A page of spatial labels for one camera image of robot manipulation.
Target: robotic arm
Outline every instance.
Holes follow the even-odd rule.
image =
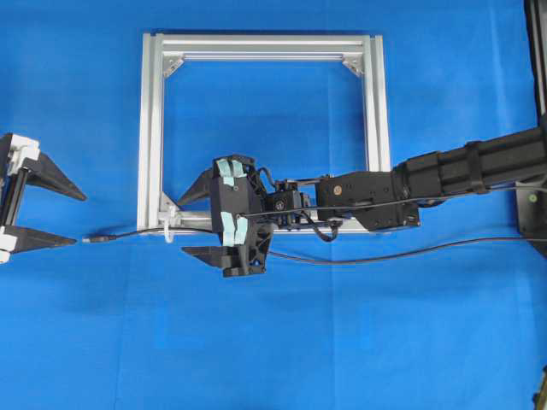
[[[312,227],[327,241],[336,237],[338,228],[350,217],[369,231],[419,226],[420,208],[543,177],[547,174],[547,117],[531,130],[417,156],[388,173],[365,171],[271,181],[274,192],[267,192],[260,178],[262,170],[265,168],[257,170],[249,157],[218,158],[177,202],[182,207],[210,198],[212,230],[222,246],[183,250],[223,269],[225,277],[266,271],[275,226],[292,230]],[[317,206],[298,189],[311,184],[315,185]],[[311,219],[311,210],[317,210],[318,221]],[[319,230],[325,226],[332,229],[330,237]]]

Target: metal rod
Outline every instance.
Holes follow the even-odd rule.
[[[21,168],[17,175],[11,177],[9,181],[8,193],[6,194],[6,199],[4,200],[4,205],[2,208],[2,226],[15,225],[21,200],[23,199],[23,193],[25,192],[27,178],[28,170],[25,168]]]

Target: black strap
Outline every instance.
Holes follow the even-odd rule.
[[[482,179],[482,166],[480,165],[478,141],[465,144],[465,149],[468,152],[468,167],[469,180],[471,182],[471,190],[475,194],[485,194],[488,192],[485,186],[485,181]]]

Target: light blue tape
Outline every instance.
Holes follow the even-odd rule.
[[[233,176],[236,178],[246,177],[247,174],[243,172],[243,165],[239,161],[232,161]]]
[[[230,164],[228,163],[226,158],[220,158],[219,160],[216,160],[216,165],[219,166],[219,172],[221,173],[221,177],[232,176],[232,170],[230,169]]]
[[[232,176],[232,169],[230,169],[230,163],[226,158],[220,158],[216,160],[216,165],[219,166],[219,172],[221,173],[222,183],[224,185],[233,186],[234,180]]]
[[[222,246],[233,246],[236,227],[233,224],[232,214],[229,212],[221,212],[222,218]]]
[[[238,229],[236,230],[234,241],[236,245],[243,245],[245,243],[245,239],[247,238],[247,228],[249,228],[249,220],[247,220],[247,218],[239,217]]]

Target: gripper jaw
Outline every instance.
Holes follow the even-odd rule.
[[[11,254],[58,248],[76,243],[74,239],[16,225],[26,185],[84,201],[86,196],[59,167],[39,149],[39,142],[9,133],[0,138],[0,263]]]
[[[241,245],[186,246],[182,250],[210,267],[219,267],[224,278],[255,275],[266,272],[266,256],[273,234],[272,225],[256,225]]]
[[[213,168],[203,171],[194,181],[192,186],[177,201],[179,207],[193,203],[209,196],[209,183],[213,178]]]

